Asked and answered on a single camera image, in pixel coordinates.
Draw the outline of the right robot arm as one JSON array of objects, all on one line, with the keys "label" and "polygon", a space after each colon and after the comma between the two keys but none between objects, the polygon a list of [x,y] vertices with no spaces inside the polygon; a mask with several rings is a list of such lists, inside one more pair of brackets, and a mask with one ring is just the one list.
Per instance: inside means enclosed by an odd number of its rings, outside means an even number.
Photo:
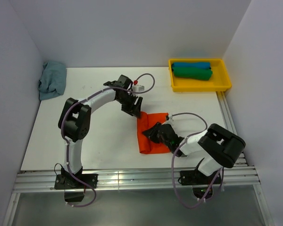
[{"label": "right robot arm", "polygon": [[170,124],[158,122],[142,131],[141,137],[166,147],[174,158],[205,153],[194,173],[196,181],[201,184],[206,183],[219,169],[232,168],[246,147],[241,137],[215,123],[202,132],[180,137]]}]

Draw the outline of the yellow plastic tray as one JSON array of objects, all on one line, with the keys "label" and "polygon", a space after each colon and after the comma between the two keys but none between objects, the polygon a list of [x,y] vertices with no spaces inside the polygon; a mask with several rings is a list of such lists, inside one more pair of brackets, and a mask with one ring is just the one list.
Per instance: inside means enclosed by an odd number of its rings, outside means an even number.
[{"label": "yellow plastic tray", "polygon": [[[197,70],[204,70],[204,67],[210,65],[212,72],[208,80],[200,80],[196,74],[188,74],[186,77],[176,77],[174,75],[173,64],[180,68],[190,70],[184,64],[198,64]],[[174,92],[224,92],[232,87],[229,75],[222,59],[169,59],[168,61],[171,87]]]}]

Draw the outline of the blue rolled t shirt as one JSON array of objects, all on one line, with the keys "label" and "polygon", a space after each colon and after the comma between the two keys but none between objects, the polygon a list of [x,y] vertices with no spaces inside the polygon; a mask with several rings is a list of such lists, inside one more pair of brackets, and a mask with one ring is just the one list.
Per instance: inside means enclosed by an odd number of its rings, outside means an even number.
[{"label": "blue rolled t shirt", "polygon": [[195,67],[199,69],[211,69],[210,62],[195,62],[195,63],[188,63],[188,62],[175,62],[171,64],[171,68],[175,67]]}]

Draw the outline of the grey-blue crumpled t shirt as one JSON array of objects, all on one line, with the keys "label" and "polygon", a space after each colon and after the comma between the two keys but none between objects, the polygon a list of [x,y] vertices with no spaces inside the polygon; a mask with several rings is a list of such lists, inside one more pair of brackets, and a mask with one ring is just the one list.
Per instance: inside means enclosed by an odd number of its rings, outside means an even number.
[{"label": "grey-blue crumpled t shirt", "polygon": [[39,100],[48,100],[62,96],[66,89],[67,68],[63,63],[47,61],[43,64],[39,79]]}]

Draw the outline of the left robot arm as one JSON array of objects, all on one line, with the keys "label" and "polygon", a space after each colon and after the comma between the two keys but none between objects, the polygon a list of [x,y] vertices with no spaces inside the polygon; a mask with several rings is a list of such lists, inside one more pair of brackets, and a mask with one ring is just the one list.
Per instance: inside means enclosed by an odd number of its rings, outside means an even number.
[{"label": "left robot arm", "polygon": [[117,101],[121,104],[123,112],[140,118],[142,97],[137,95],[144,92],[145,88],[137,82],[120,75],[116,81],[105,82],[103,89],[90,97],[66,100],[58,128],[66,145],[65,163],[61,175],[66,177],[65,182],[71,188],[79,187],[83,181],[82,143],[89,132],[92,113],[109,102]]}]

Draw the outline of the green rolled t shirt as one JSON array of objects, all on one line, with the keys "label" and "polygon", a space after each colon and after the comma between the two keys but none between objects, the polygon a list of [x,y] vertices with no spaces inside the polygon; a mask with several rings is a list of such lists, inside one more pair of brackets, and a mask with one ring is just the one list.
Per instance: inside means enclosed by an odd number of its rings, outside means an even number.
[{"label": "green rolled t shirt", "polygon": [[213,72],[210,69],[201,69],[196,67],[174,67],[173,74],[177,78],[195,79],[208,81]]}]

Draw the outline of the aluminium rail frame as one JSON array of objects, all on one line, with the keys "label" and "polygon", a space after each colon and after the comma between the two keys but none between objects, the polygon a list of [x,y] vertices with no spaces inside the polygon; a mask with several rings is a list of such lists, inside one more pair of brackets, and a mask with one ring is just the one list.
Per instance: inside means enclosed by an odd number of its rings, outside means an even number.
[{"label": "aluminium rail frame", "polygon": [[[218,110],[223,117],[225,127],[236,133],[236,128],[229,110],[224,92],[209,94],[209,99],[219,103]],[[26,153],[32,152],[33,138],[36,129],[40,127],[41,117],[47,116],[45,107],[62,105],[63,98],[58,97],[42,101],[36,116],[31,138]],[[100,191],[167,189],[172,187],[171,172],[167,168],[145,169],[100,169],[98,187]],[[25,193],[53,193],[53,168],[46,170],[23,170],[17,174],[12,195],[5,215],[3,225],[11,226],[15,222],[16,211],[19,207],[20,196]],[[263,194],[261,182],[254,166],[247,164],[244,154],[238,158],[238,163],[232,169],[225,170],[224,186],[251,186],[255,194],[255,202],[259,209],[259,218],[264,226],[273,226],[274,221]]]}]

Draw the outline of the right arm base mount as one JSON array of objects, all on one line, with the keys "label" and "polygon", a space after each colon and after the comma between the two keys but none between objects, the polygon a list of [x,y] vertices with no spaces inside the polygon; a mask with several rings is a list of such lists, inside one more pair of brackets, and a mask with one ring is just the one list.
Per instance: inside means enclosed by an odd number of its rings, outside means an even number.
[{"label": "right arm base mount", "polygon": [[194,196],[197,199],[200,199],[205,194],[216,173],[217,171],[213,172],[211,176],[207,177],[197,170],[181,170],[180,177],[177,182],[182,186],[204,185],[203,187],[196,187],[192,189]]}]

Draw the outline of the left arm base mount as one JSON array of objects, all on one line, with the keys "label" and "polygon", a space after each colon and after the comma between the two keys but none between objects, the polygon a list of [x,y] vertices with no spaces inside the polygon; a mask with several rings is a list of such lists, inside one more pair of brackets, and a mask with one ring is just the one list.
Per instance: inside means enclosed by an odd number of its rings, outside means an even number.
[{"label": "left arm base mount", "polygon": [[[79,180],[90,185],[92,188],[96,188],[98,182],[98,174],[83,174],[82,171],[83,169],[80,169],[74,175]],[[75,180],[72,176],[70,176],[69,172],[62,168],[61,173],[56,175],[54,189],[64,190],[64,199],[66,202],[81,202],[85,196],[87,185]]]}]

